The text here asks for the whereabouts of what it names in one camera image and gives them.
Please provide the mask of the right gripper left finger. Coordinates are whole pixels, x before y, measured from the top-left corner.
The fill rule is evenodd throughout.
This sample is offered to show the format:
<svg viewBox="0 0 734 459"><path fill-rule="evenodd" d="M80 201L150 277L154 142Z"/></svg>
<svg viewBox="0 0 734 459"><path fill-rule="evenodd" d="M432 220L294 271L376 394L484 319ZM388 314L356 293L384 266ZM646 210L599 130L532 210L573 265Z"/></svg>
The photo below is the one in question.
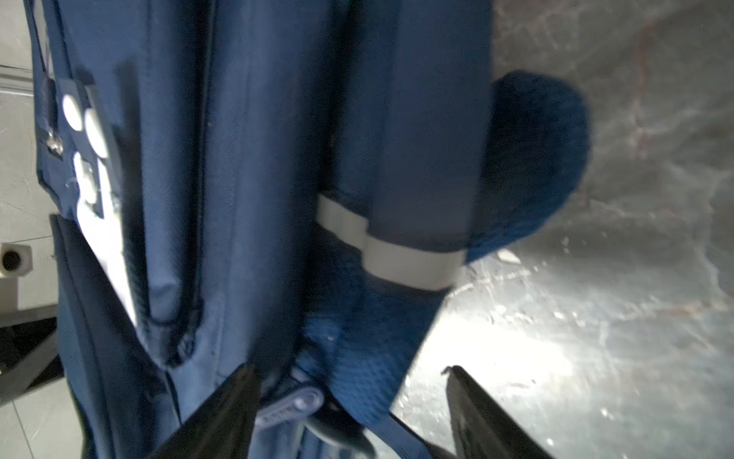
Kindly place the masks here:
<svg viewBox="0 0 734 459"><path fill-rule="evenodd" d="M153 458L246 458L259 407L260 379L241 365L219 386Z"/></svg>

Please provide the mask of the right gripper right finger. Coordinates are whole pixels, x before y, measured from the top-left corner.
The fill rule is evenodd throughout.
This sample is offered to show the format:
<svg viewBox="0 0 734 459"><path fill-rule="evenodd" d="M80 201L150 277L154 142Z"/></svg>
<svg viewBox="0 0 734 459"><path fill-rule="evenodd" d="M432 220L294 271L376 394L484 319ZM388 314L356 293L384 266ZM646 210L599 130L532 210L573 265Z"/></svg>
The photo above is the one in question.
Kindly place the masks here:
<svg viewBox="0 0 734 459"><path fill-rule="evenodd" d="M445 374L457 457L552 459L462 367Z"/></svg>

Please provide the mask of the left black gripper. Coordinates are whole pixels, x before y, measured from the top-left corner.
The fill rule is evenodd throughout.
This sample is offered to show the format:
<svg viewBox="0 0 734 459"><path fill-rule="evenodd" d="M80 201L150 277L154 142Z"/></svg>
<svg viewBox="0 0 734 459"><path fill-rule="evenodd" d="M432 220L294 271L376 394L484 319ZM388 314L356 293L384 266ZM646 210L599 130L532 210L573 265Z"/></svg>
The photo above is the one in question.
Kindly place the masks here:
<svg viewBox="0 0 734 459"><path fill-rule="evenodd" d="M57 306L1 314L1 403L64 376L57 345Z"/></svg>

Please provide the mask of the navy blue backpack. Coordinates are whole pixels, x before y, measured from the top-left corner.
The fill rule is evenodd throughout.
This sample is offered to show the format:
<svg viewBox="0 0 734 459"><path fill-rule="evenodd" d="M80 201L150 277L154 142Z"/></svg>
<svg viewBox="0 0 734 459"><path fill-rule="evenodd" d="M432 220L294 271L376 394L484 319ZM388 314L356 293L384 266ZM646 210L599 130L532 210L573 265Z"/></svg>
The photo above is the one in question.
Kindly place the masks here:
<svg viewBox="0 0 734 459"><path fill-rule="evenodd" d="M446 457L393 401L460 271L575 191L575 88L491 76L489 1L25 13L83 456L153 458L246 365L246 458Z"/></svg>

